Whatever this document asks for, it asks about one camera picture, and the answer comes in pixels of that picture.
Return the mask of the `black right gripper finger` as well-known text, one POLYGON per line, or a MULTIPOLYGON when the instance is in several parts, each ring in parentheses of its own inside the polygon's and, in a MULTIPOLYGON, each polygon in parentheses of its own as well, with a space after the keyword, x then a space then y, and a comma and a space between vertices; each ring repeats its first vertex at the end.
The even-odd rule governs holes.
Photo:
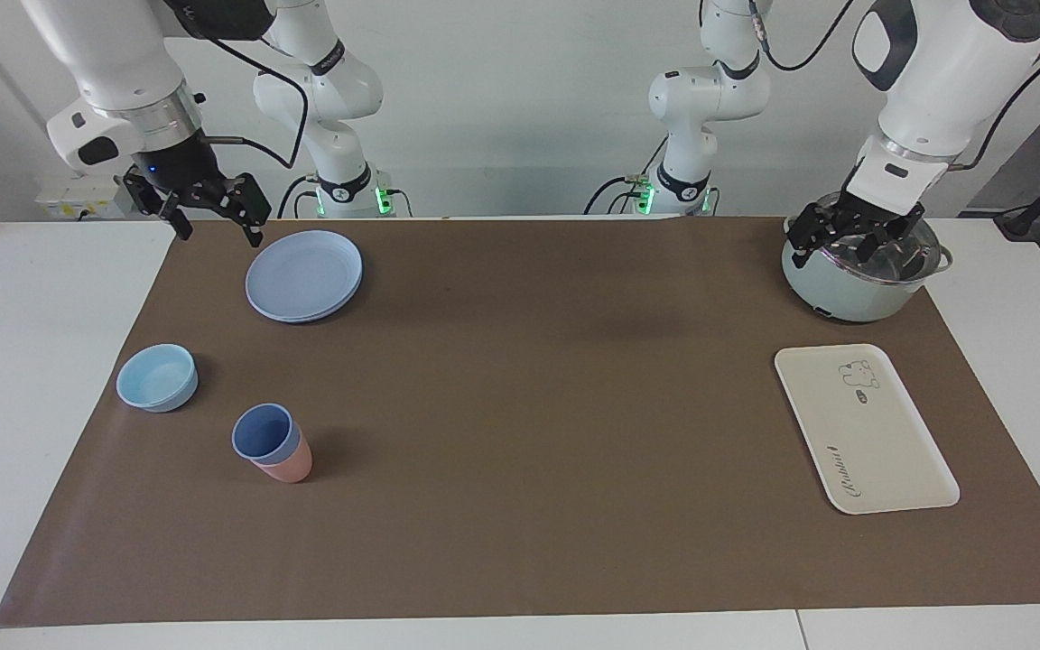
POLYGON ((255 176, 242 173, 226 178, 216 189, 215 213, 239 226, 251 248, 260 248, 264 240, 263 227, 272 213, 272 206, 255 176))
POLYGON ((156 217, 168 223, 179 240, 189 240, 193 227, 186 215, 179 209, 179 197, 168 190, 161 196, 160 191, 144 177, 136 166, 131 166, 123 176, 123 186, 131 197, 134 207, 145 217, 156 217))

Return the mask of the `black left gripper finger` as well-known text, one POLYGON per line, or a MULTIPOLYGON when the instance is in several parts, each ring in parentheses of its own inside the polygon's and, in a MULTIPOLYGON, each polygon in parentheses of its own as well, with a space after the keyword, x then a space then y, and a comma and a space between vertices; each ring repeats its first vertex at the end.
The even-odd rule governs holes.
POLYGON ((869 262, 877 251, 911 234, 919 219, 920 217, 900 217, 884 225, 872 226, 869 233, 856 246, 856 259, 859 263, 869 262))
POLYGON ((785 242, 794 250, 789 259, 794 267, 804 267, 814 251, 846 237, 846 213, 835 205, 808 203, 786 226, 785 242))

